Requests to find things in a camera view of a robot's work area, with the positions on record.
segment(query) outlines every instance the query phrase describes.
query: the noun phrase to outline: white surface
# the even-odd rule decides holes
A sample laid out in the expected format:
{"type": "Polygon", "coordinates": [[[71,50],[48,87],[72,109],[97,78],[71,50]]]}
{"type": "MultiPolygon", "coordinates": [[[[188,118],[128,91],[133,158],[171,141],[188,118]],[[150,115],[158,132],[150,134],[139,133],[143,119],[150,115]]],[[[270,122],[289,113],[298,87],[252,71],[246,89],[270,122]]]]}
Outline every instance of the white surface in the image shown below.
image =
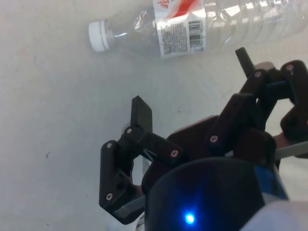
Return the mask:
{"type": "Polygon", "coordinates": [[[308,202],[274,202],[261,209],[241,231],[306,231],[308,202]]]}
{"type": "MultiPolygon", "coordinates": [[[[124,230],[98,205],[99,163],[101,145],[118,139],[129,120],[131,98],[140,95],[152,107],[154,132],[167,136],[220,113],[242,87],[233,52],[160,65],[130,54],[96,54],[88,24],[123,2],[0,0],[1,231],[124,230]]],[[[307,36],[306,30],[247,49],[254,63],[308,64],[307,36]]],[[[279,132],[289,108],[275,109],[268,131],[279,132]]],[[[282,163],[294,199],[308,200],[307,167],[294,158],[282,163]]]]}
{"type": "Polygon", "coordinates": [[[89,39],[92,48],[96,52],[104,52],[109,50],[105,31],[105,20],[92,22],[89,24],[89,39]]]}

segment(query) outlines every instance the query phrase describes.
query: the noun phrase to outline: robotic hand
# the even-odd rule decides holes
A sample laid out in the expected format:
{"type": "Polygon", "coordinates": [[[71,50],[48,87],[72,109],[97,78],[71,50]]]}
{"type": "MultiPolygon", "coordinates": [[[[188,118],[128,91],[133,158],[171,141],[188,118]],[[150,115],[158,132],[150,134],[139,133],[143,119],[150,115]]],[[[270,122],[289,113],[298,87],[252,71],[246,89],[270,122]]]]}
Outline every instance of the robotic hand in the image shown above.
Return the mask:
{"type": "MultiPolygon", "coordinates": [[[[99,204],[118,221],[132,223],[145,211],[146,231],[278,230],[260,219],[275,215],[273,202],[288,200],[280,160],[308,158],[308,71],[301,61],[280,70],[272,63],[254,66],[244,48],[236,55],[247,77],[241,91],[219,116],[167,139],[152,133],[150,107],[140,97],[132,100],[130,127],[101,150],[99,204]],[[294,107],[281,127],[293,145],[277,149],[265,124],[276,102],[287,98],[294,107]],[[139,155],[152,162],[141,190],[132,184],[139,155]]],[[[280,205],[277,214],[293,208],[280,205]]]]}

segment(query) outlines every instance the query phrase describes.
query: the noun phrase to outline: blue component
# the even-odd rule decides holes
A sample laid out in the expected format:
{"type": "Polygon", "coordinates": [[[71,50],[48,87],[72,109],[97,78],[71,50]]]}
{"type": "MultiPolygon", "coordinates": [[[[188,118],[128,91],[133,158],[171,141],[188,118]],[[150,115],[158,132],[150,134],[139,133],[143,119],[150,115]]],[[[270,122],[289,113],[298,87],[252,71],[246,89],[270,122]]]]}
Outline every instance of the blue component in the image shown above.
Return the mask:
{"type": "Polygon", "coordinates": [[[193,214],[187,214],[185,216],[185,220],[187,224],[193,224],[194,223],[194,216],[193,214]]]}

